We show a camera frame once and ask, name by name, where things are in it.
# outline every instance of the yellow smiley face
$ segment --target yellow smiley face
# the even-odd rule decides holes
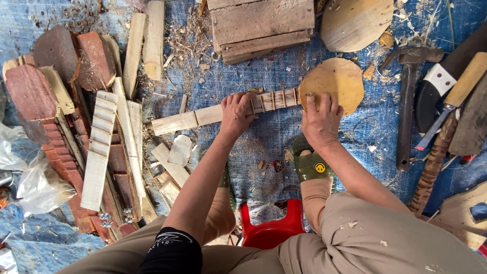
[[[323,172],[325,172],[325,169],[326,169],[326,168],[325,168],[325,165],[324,165],[323,163],[317,163],[317,164],[315,165],[315,170],[316,170],[316,172],[318,172],[318,173],[323,173]]]

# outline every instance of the hand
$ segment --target hand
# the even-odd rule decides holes
[[[255,114],[245,115],[254,97],[255,93],[239,92],[223,98],[223,119],[218,135],[235,142],[247,130],[250,122],[257,117]]]
[[[302,111],[301,130],[309,144],[316,151],[338,142],[338,126],[343,116],[343,107],[338,105],[338,99],[323,93],[319,111],[316,110],[313,93],[308,94],[306,102],[308,111]]]

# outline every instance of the person's left hand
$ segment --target person's left hand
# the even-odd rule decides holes
[[[254,97],[255,93],[239,92],[223,98],[223,119],[218,135],[235,142],[247,130],[250,122],[257,117],[256,114],[245,115]]]

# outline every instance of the khaki pants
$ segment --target khaki pants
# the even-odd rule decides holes
[[[58,274],[134,274],[165,217]],[[487,261],[450,233],[351,196],[331,195],[321,235],[300,234],[271,250],[204,246],[203,273],[487,273]]]

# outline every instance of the forearm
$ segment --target forearm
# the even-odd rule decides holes
[[[186,180],[163,227],[184,231],[202,244],[206,216],[234,143],[217,135]]]
[[[366,170],[336,141],[317,150],[353,196],[383,207],[411,214],[411,211],[386,186]]]

